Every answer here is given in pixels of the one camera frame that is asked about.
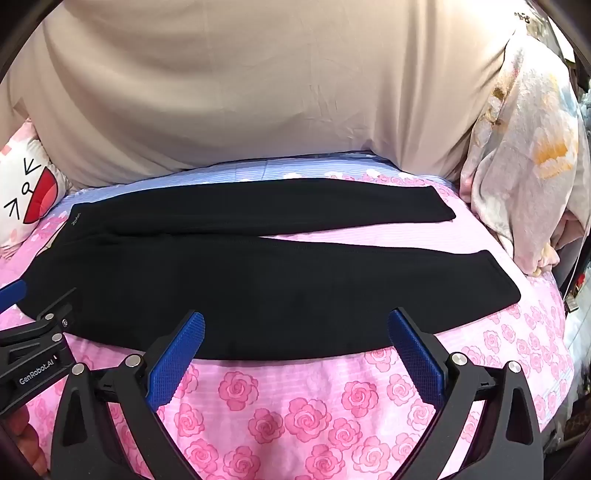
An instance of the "cartoon face pillow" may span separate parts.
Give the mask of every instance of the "cartoon face pillow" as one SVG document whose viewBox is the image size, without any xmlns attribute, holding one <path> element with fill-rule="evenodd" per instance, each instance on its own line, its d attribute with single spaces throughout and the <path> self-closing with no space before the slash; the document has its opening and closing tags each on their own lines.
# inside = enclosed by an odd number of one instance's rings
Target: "cartoon face pillow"
<svg viewBox="0 0 591 480">
<path fill-rule="evenodd" d="M 26 120 L 0 153 L 0 257 L 12 255 L 70 187 Z"/>
</svg>

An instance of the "pillow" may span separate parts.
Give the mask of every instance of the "pillow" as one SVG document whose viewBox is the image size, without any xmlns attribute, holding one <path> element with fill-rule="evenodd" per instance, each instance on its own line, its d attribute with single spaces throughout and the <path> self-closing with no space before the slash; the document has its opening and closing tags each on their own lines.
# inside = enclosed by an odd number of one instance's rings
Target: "pillow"
<svg viewBox="0 0 591 480">
<path fill-rule="evenodd" d="M 70 188 L 30 119 L 0 152 L 0 257 L 10 257 Z"/>
<path fill-rule="evenodd" d="M 352 150 L 454 180 L 518 22 L 514 0 L 76 0 L 0 108 L 76 187 Z"/>
</svg>

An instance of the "pink bedsheet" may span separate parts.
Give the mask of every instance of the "pink bedsheet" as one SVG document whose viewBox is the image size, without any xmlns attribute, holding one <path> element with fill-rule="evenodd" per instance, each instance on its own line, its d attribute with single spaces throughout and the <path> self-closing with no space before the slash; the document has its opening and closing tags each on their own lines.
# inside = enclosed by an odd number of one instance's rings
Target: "pink bedsheet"
<svg viewBox="0 0 591 480">
<path fill-rule="evenodd" d="M 374 181 L 416 186 L 430 183 L 384 176 Z M 462 351 L 477 364 L 500 367 L 509 360 L 519 361 L 543 427 L 573 378 L 572 360 L 562 341 L 564 310 L 553 277 L 524 277 L 455 193 L 432 185 L 456 212 L 455 220 L 283 238 L 455 253 L 490 250 L 521 290 L 521 301 L 438 337 L 448 351 Z M 13 259 L 0 264 L 0 286 L 20 276 L 66 216 L 64 212 L 42 221 Z M 428 301 L 429 292 L 424 295 Z M 0 315 L 0 328 L 27 320 L 13 307 Z M 72 336 L 68 340 L 76 359 L 91 368 L 117 365 L 129 354 Z M 31 422 L 47 455 L 64 382 L 29 403 Z M 132 466 L 150 476 L 121 409 L 111 407 Z M 443 476 L 461 464 L 481 407 L 473 406 Z M 204 480 L 389 480 L 425 431 L 433 408 L 420 400 L 396 351 L 389 348 L 275 365 L 195 360 L 170 404 L 161 407 L 158 414 Z"/>
</svg>

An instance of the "red cartoon mouth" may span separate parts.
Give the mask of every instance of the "red cartoon mouth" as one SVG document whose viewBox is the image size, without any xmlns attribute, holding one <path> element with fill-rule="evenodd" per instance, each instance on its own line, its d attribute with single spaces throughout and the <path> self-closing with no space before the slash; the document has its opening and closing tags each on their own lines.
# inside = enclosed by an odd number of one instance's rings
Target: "red cartoon mouth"
<svg viewBox="0 0 591 480">
<path fill-rule="evenodd" d="M 37 182 L 29 207 L 22 221 L 25 225 L 35 223 L 52 207 L 57 198 L 57 180 L 49 168 L 45 167 Z"/>
</svg>

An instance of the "floral blanket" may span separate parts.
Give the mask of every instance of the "floral blanket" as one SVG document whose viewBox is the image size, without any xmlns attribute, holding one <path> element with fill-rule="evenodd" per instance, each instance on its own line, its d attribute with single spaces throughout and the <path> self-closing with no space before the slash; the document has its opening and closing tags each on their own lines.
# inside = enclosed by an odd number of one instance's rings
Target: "floral blanket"
<svg viewBox="0 0 591 480">
<path fill-rule="evenodd" d="M 589 231 L 589 143 L 569 71 L 519 30 L 472 129 L 460 197 L 527 275 Z"/>
<path fill-rule="evenodd" d="M 521 301 L 438 337 L 448 351 L 462 351 L 477 364 L 500 367 L 509 360 L 519 361 L 534 396 L 540 427 L 545 426 L 573 378 L 572 361 L 562 340 L 565 317 L 556 284 L 550 274 L 524 276 L 443 181 L 401 173 L 371 155 L 338 161 L 314 158 L 227 164 L 167 177 L 165 181 L 169 186 L 298 176 L 371 181 L 392 188 L 431 184 L 437 189 L 456 213 L 451 222 L 376 225 L 284 238 L 454 253 L 490 250 L 515 281 Z M 163 180 L 67 197 L 41 221 L 12 259 L 0 264 L 0 286 L 21 275 L 66 220 L 73 203 L 162 186 L 159 181 Z M 429 292 L 424 295 L 428 301 Z M 0 328 L 26 321 L 14 307 L 0 315 Z M 112 367 L 130 353 L 72 336 L 68 341 L 76 359 L 91 368 Z M 29 403 L 31 422 L 48 457 L 63 387 L 64 381 L 60 381 Z M 460 466 L 481 409 L 480 404 L 473 406 L 444 474 Z M 121 408 L 111 405 L 111 413 L 131 465 L 149 477 Z M 172 401 L 158 411 L 169 434 L 203 480 L 390 480 L 433 414 L 432 406 L 421 401 L 393 348 L 281 364 L 195 360 Z"/>
</svg>

